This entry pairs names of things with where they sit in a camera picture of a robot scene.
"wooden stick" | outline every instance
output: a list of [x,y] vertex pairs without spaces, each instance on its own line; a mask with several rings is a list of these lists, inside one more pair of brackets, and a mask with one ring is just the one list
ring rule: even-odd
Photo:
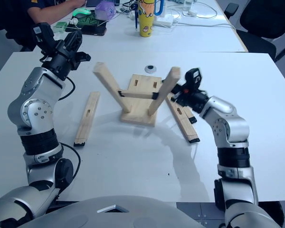
[[82,115],[74,146],[84,146],[89,137],[93,118],[97,108],[100,92],[91,92]]
[[171,92],[171,90],[175,87],[176,83],[180,79],[181,69],[179,67],[172,67],[168,76],[164,80],[162,86],[160,87],[158,93],[159,96],[156,100],[153,100],[150,104],[148,115],[153,115],[167,95]]
[[120,88],[106,65],[101,62],[96,63],[93,73],[122,107],[123,111],[129,113],[131,111],[131,106],[119,96],[118,90],[120,90]]
[[195,129],[189,121],[189,118],[186,115],[184,107],[180,106],[178,103],[171,101],[173,94],[168,94],[166,97],[167,104],[173,113],[173,116],[183,133],[184,137],[188,140],[189,143],[197,143],[200,141]]
[[120,96],[124,97],[132,97],[132,98],[140,98],[140,99],[153,99],[156,100],[158,97],[158,93],[156,92],[133,92],[128,90],[119,90]]
[[186,114],[186,116],[188,117],[189,121],[191,124],[196,123],[197,119],[195,118],[195,116],[193,115],[191,109],[186,106],[182,108],[184,110],[184,113]]

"silver robot arm segment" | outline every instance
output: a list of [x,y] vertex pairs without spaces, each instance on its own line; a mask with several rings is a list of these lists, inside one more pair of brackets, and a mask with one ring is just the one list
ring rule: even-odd
[[55,41],[47,23],[37,24],[33,30],[44,62],[33,69],[8,108],[25,149],[29,185],[0,198],[0,227],[18,227],[44,215],[73,180],[73,164],[62,158],[64,148],[54,131],[53,110],[68,73],[91,57],[77,52],[82,42],[80,31]]
[[248,151],[249,126],[236,108],[215,96],[199,90],[198,68],[188,71],[186,83],[172,90],[172,101],[190,106],[212,128],[218,149],[218,174],[215,180],[215,202],[225,212],[227,228],[279,228],[279,225],[258,206],[253,167]]

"wooden board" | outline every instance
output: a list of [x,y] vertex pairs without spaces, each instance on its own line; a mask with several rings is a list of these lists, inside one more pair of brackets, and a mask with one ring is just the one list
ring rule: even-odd
[[[162,85],[162,78],[143,75],[133,75],[129,83],[128,91],[131,92],[158,92]],[[120,120],[131,124],[155,126],[156,112],[149,116],[148,109],[152,102],[149,99],[123,97],[131,105],[130,113],[123,111]]]
[[84,146],[89,137],[93,118],[97,108],[100,92],[91,92],[82,115],[74,146]]
[[181,132],[189,143],[198,143],[200,139],[192,124],[190,123],[189,118],[186,115],[186,111],[184,111],[183,107],[178,103],[171,101],[172,96],[172,93],[168,94],[166,101]]
[[99,79],[99,81],[104,85],[104,87],[109,91],[109,93],[113,96],[115,101],[123,109],[123,112],[130,112],[131,106],[126,103],[123,97],[119,96],[118,90],[120,90],[119,85],[116,80],[110,73],[109,69],[106,67],[105,63],[97,62],[93,69],[93,73]]
[[189,108],[188,106],[186,106],[186,107],[183,107],[182,109],[184,110],[184,112],[185,112],[186,116],[188,117],[188,119],[189,119],[189,121],[190,121],[191,124],[197,122],[195,116],[193,115],[193,113],[192,113],[192,111],[191,111],[191,108]]
[[150,104],[148,114],[153,115],[162,102],[165,100],[167,95],[171,92],[171,90],[175,87],[176,83],[181,77],[181,69],[179,67],[172,67],[167,77],[165,78],[162,86],[160,87],[158,93],[158,98],[153,100]]

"yellow cup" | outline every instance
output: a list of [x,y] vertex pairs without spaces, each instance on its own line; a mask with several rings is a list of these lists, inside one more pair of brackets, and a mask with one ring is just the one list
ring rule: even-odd
[[139,34],[149,37],[154,20],[154,0],[138,0]]

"computer mouse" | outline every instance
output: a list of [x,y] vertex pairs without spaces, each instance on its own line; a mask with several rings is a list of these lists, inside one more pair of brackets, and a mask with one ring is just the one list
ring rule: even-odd
[[73,16],[76,18],[83,18],[91,14],[91,11],[86,8],[77,8],[73,11]]

